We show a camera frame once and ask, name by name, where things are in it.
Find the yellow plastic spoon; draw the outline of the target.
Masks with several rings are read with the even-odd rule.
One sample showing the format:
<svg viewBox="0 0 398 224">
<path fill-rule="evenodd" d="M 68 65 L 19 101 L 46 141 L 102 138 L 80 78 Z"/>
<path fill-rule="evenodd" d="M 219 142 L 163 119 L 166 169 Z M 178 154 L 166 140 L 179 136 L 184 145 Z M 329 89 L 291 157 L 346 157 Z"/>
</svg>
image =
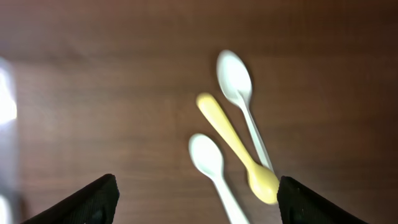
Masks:
<svg viewBox="0 0 398 224">
<path fill-rule="evenodd" d="M 269 168 L 259 165 L 249 155 L 215 98 L 209 93 L 200 93 L 197 96 L 196 104 L 204 117 L 245 166 L 248 173 L 248 184 L 253 194 L 266 204 L 276 204 L 279 189 L 277 176 Z"/>
</svg>

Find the white spoon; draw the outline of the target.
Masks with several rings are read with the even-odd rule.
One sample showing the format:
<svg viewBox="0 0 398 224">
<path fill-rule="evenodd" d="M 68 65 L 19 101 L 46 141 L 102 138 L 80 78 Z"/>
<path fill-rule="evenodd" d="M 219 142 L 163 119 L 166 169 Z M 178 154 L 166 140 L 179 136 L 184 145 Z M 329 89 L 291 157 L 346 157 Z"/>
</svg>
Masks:
<svg viewBox="0 0 398 224">
<path fill-rule="evenodd" d="M 249 224 L 248 218 L 224 179 L 223 155 L 214 141 L 202 133 L 196 133 L 189 139 L 188 150 L 194 166 L 213 182 L 229 222 Z"/>
<path fill-rule="evenodd" d="M 274 171 L 264 142 L 249 109 L 252 82 L 244 62 L 234 52 L 222 50 L 216 61 L 216 75 L 226 99 L 243 112 L 261 164 Z"/>
</svg>

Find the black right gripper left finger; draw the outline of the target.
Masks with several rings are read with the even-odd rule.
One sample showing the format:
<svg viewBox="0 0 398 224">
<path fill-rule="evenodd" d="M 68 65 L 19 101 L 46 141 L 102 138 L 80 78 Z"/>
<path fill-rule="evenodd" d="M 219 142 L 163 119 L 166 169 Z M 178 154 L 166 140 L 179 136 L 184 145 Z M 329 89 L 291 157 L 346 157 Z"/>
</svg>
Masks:
<svg viewBox="0 0 398 224">
<path fill-rule="evenodd" d="M 23 224 L 112 224 L 119 200 L 116 176 L 105 174 Z"/>
</svg>

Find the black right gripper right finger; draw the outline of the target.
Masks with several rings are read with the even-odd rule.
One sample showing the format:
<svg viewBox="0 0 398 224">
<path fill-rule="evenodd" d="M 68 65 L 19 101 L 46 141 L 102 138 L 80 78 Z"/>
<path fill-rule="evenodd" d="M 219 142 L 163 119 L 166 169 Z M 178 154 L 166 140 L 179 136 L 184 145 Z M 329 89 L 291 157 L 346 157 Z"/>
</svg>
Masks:
<svg viewBox="0 0 398 224">
<path fill-rule="evenodd" d="M 367 224 L 289 176 L 277 192 L 283 224 Z"/>
</svg>

